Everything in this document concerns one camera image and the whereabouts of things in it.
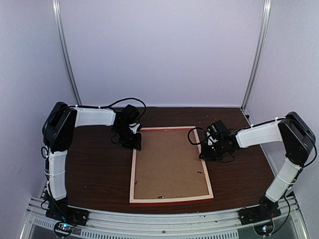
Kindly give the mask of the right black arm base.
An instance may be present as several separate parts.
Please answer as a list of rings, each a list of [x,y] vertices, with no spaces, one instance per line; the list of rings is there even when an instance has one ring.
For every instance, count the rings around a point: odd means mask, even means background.
[[[282,198],[282,196],[283,194],[281,194],[277,199],[271,199],[271,196],[265,193],[260,198],[257,206],[241,208],[238,211],[241,225],[254,224],[280,216],[282,213],[279,208],[278,201]]]

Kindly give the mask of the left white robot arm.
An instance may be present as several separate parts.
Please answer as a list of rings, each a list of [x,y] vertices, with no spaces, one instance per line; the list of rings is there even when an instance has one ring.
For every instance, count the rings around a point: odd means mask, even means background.
[[[45,175],[50,196],[56,200],[67,197],[65,167],[68,150],[73,141],[75,128],[81,126],[109,126],[119,137],[118,143],[129,149],[140,150],[140,112],[133,105],[115,109],[112,105],[78,106],[57,102],[42,127],[43,143],[47,150]]]

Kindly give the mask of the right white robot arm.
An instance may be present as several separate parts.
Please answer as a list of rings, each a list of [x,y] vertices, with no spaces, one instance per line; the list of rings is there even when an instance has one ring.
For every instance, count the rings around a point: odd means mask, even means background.
[[[225,154],[259,145],[275,172],[275,178],[256,208],[259,219],[267,219],[275,204],[294,185],[302,170],[312,164],[310,156],[317,157],[316,136],[301,116],[289,112],[243,128],[227,128],[218,120],[204,130],[204,138],[196,142],[202,160],[222,161]]]

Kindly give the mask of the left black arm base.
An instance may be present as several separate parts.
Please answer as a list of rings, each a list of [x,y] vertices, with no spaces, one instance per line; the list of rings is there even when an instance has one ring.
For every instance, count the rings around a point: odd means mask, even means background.
[[[57,201],[48,197],[45,201],[48,202],[46,217],[76,226],[87,225],[89,211],[68,206],[67,198]]]

